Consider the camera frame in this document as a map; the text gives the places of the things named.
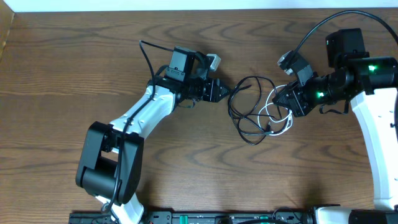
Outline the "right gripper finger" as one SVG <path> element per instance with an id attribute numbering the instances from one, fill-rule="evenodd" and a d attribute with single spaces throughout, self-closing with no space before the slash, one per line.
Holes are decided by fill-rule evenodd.
<path id="1" fill-rule="evenodd" d="M 290 97 L 290 88 L 285 86 L 281 91 L 279 91 L 275 97 L 272 99 L 273 101 L 287 101 Z"/>
<path id="2" fill-rule="evenodd" d="M 287 108 L 288 110 L 292 110 L 290 100 L 291 100 L 291 97 L 289 97 L 289 99 L 287 101 L 272 101 L 272 102 L 273 102 L 273 104 L 275 104 L 277 106 L 281 106 L 281 107 Z"/>

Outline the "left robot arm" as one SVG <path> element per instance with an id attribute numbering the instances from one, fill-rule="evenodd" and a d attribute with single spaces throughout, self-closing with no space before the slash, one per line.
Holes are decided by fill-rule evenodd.
<path id="1" fill-rule="evenodd" d="M 163 118 L 185 100 L 217 103 L 229 88 L 215 72 L 221 59 L 183 47 L 172 49 L 168 65 L 151 72 L 141 99 L 108 124 L 94 122 L 87 130 L 75 182 L 99 200 L 101 215 L 115 223 L 139 223 L 144 213 L 136 190 L 141 178 L 144 141 Z"/>

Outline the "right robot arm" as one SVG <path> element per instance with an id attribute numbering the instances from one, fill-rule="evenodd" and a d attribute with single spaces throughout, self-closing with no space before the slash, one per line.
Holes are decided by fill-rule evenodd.
<path id="1" fill-rule="evenodd" d="M 359 122 L 371 165 L 374 209 L 341 205 L 312 207 L 303 223 L 397 223 L 397 60 L 371 57 L 361 29 L 341 29 L 325 39 L 328 65 L 334 72 L 319 77 L 297 53 L 287 52 L 277 62 L 295 81 L 273 98 L 295 117 L 315 107 L 344 101 Z"/>

